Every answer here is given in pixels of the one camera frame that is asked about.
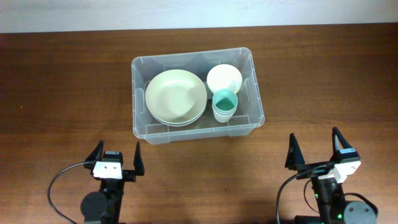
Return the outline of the grey plastic cup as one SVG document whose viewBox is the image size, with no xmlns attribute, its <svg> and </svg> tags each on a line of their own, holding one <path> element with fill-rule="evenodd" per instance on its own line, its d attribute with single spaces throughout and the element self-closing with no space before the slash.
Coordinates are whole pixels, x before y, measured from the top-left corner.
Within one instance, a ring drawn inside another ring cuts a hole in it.
<svg viewBox="0 0 398 224">
<path fill-rule="evenodd" d="M 213 114 L 216 119 L 230 119 L 236 110 L 231 110 L 231 111 L 220 111 L 216 108 L 213 108 Z"/>
</svg>

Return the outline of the beige plate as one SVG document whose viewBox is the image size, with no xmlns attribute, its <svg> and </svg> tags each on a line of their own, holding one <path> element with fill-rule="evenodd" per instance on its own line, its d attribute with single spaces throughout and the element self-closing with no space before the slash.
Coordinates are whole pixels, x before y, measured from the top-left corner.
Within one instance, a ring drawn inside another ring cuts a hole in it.
<svg viewBox="0 0 398 224">
<path fill-rule="evenodd" d="M 182 123 L 206 108 L 207 94 L 201 79 L 186 70 L 167 70 L 156 75 L 146 89 L 151 114 L 169 123 Z"/>
</svg>

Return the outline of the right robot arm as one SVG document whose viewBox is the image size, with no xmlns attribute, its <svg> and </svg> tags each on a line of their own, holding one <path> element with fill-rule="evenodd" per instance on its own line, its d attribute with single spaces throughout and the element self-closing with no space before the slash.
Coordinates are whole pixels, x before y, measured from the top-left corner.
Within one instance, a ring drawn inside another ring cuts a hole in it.
<svg viewBox="0 0 398 224">
<path fill-rule="evenodd" d="M 293 222 L 299 224 L 357 224 L 376 223 L 378 208 L 364 196 L 352 193 L 360 200 L 347 200 L 343 182 L 361 165 L 357 150 L 343 137 L 339 129 L 332 129 L 333 154 L 329 161 L 307 164 L 298 141 L 289 136 L 289 150 L 285 167 L 297 173 L 289 177 L 280 187 L 276 201 L 276 219 L 280 223 L 279 202 L 282 190 L 294 179 L 308 179 L 317 202 L 318 216 L 296 215 Z"/>
</svg>

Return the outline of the green plastic cup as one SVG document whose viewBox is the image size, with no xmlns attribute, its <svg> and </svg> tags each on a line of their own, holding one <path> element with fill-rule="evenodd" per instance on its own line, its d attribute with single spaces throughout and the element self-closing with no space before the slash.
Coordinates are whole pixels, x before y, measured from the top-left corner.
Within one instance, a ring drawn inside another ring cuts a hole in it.
<svg viewBox="0 0 398 224">
<path fill-rule="evenodd" d="M 238 97 L 230 89 L 218 90 L 212 98 L 213 109 L 221 114 L 231 114 L 238 107 Z"/>
</svg>

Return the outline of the cream plastic cup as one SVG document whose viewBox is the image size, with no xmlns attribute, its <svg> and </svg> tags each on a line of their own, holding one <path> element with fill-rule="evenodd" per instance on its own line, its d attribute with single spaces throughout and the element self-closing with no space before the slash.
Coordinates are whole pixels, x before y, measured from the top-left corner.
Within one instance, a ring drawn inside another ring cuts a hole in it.
<svg viewBox="0 0 398 224">
<path fill-rule="evenodd" d="M 219 123 L 227 123 L 232 118 L 232 116 L 233 115 L 231 114 L 218 114 L 218 113 L 214 114 L 215 119 Z"/>
</svg>

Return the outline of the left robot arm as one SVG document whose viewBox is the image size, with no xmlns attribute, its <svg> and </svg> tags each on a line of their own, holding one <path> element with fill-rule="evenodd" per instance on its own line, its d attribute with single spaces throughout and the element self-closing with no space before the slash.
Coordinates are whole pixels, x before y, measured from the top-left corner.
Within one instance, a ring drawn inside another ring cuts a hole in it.
<svg viewBox="0 0 398 224">
<path fill-rule="evenodd" d="M 123 169 L 123 154 L 119 151 L 103 151 L 100 141 L 85 159 L 84 168 L 100 181 L 99 190 L 90 192 L 81 201 L 80 210 L 85 223 L 118 223 L 126 182 L 135 182 L 145 173 L 141 145 L 136 144 L 133 170 Z"/>
</svg>

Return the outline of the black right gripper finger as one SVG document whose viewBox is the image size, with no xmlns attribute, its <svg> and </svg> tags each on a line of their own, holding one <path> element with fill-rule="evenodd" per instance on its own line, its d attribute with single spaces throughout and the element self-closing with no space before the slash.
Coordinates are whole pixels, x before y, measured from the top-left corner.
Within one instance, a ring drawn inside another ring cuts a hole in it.
<svg viewBox="0 0 398 224">
<path fill-rule="evenodd" d="M 339 151 L 342 153 L 351 152 L 353 150 L 352 145 L 343 137 L 340 130 L 337 127 L 332 129 L 332 143 L 333 153 L 336 154 Z"/>
<path fill-rule="evenodd" d="M 305 160 L 294 133 L 289 136 L 289 149 L 285 160 L 285 168 L 288 168 L 288 170 L 304 170 L 305 168 Z"/>
</svg>

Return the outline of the cream plate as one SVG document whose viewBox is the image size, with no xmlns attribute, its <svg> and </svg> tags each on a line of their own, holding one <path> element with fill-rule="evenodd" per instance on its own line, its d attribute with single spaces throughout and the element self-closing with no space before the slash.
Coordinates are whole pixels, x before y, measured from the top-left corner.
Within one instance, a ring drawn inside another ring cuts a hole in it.
<svg viewBox="0 0 398 224">
<path fill-rule="evenodd" d="M 166 121 L 162 121 L 161 119 L 157 118 L 157 117 L 154 116 L 153 114 L 151 114 L 151 115 L 152 115 L 152 117 L 153 117 L 154 119 L 156 119 L 157 121 L 159 121 L 159 122 L 162 123 L 162 124 L 165 124 L 165 125 L 168 125 L 168 126 L 175 126 L 175 127 L 178 127 L 178 126 L 186 126 L 186 125 L 192 124 L 193 122 L 195 122 L 195 121 L 204 113 L 205 109 L 206 109 L 206 108 L 203 108 L 202 111 L 201 111 L 197 116 L 195 116 L 194 118 L 192 118 L 191 120 L 188 120 L 188 121 L 182 122 L 182 123 L 169 123 L 169 122 L 166 122 Z"/>
</svg>

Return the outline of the white small bowl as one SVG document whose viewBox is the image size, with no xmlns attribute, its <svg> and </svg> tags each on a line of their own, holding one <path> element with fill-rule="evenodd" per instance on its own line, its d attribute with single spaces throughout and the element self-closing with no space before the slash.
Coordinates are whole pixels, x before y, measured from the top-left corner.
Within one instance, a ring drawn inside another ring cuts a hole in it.
<svg viewBox="0 0 398 224">
<path fill-rule="evenodd" d="M 222 89 L 229 89 L 237 93 L 243 84 L 243 76 L 236 67 L 221 64 L 208 72 L 206 82 L 212 94 Z"/>
</svg>

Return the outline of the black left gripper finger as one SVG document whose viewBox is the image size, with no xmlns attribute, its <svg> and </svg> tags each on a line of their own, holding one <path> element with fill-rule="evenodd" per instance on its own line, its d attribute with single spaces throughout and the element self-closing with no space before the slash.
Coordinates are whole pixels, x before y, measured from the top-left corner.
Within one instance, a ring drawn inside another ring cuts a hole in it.
<svg viewBox="0 0 398 224">
<path fill-rule="evenodd" d="M 103 140 L 100 140 L 95 149 L 85 159 L 85 162 L 99 161 L 103 155 Z"/>
<path fill-rule="evenodd" d="M 134 172 L 135 172 L 136 176 L 144 176 L 145 167 L 144 167 L 144 163 L 143 163 L 142 156 L 141 156 L 141 145 L 140 145 L 139 141 L 136 144 L 136 149 L 134 152 L 133 166 L 134 166 Z"/>
</svg>

